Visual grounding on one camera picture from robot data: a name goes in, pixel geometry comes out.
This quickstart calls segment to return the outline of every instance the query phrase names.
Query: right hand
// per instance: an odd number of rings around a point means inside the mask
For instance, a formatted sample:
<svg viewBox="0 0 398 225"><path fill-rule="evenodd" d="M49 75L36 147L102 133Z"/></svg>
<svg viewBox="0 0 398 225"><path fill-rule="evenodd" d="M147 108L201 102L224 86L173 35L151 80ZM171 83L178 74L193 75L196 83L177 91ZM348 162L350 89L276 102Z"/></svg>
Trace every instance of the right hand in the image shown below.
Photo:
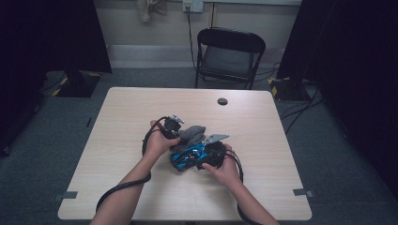
<svg viewBox="0 0 398 225"><path fill-rule="evenodd" d="M234 155L235 152L232 150L231 145L228 143L224 144L227 153L232 152L231 155ZM217 169L216 167L213 167L207 163L202 164L203 168L213 174L214 177L224 186L227 186L228 188L232 185L234 185L236 182L241 183L239 179L239 174L237 172L237 164L233 159L231 159L228 156L225 156L222 166Z"/></svg>

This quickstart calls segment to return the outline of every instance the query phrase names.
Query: black curtain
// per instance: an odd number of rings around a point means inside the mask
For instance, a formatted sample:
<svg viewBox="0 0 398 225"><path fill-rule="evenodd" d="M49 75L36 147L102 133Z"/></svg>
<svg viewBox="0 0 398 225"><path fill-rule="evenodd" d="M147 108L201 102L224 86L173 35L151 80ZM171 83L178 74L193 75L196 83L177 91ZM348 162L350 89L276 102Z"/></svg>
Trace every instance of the black curtain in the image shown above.
<svg viewBox="0 0 398 225"><path fill-rule="evenodd" d="M112 73L92 0L3 0L0 31L0 147L48 71Z"/></svg>

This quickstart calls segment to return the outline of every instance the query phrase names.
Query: gray carpet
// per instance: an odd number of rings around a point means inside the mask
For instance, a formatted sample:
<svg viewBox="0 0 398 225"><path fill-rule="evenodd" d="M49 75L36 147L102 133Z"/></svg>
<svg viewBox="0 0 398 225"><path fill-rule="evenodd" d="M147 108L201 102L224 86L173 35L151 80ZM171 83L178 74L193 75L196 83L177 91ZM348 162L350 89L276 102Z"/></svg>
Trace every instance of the gray carpet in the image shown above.
<svg viewBox="0 0 398 225"><path fill-rule="evenodd" d="M60 76L62 72L49 73L45 86ZM88 224L60 220L60 202L54 201L54 194L67 190L101 104L113 86L193 88L194 70L114 69L113 75L100 79L92 98L52 97L55 87L45 91L39 112L10 146L10 156L0 158L0 224ZM242 84L200 82L199 87L236 89ZM268 83L256 82L253 89L269 90ZM314 93L313 85L308 89ZM314 102L320 99L318 94ZM275 104L280 114L303 107L297 102ZM283 120L285 129L294 117ZM309 199L311 220L282 224L398 224L397 202L368 161L344 139L343 126L324 103L305 111L287 139L301 181L315 196Z"/></svg>

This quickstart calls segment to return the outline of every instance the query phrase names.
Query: wall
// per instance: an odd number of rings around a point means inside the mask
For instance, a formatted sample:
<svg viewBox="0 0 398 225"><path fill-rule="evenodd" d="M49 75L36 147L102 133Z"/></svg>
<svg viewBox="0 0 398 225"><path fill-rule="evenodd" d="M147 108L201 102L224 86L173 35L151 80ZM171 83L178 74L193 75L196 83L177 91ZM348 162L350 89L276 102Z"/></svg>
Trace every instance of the wall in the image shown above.
<svg viewBox="0 0 398 225"><path fill-rule="evenodd" d="M267 43L265 57L280 60L299 11L297 0L280 1L285 5L205 2L203 13L191 13L193 45L198 32L213 22L213 26L254 32ZM190 46L188 18L181 1L167 1L167 15L152 13L150 22L140 20L132 0L97 0L95 4L108 45Z"/></svg>

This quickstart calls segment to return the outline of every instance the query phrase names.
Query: wall outlet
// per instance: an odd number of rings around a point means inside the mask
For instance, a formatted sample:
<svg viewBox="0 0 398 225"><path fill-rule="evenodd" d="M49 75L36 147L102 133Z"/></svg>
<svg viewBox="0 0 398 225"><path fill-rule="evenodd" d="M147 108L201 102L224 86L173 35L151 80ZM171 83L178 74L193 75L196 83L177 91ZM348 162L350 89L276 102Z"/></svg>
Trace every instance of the wall outlet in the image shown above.
<svg viewBox="0 0 398 225"><path fill-rule="evenodd" d="M203 12L203 0L182 1L182 11L187 11L187 8L190 9L190 12Z"/></svg>

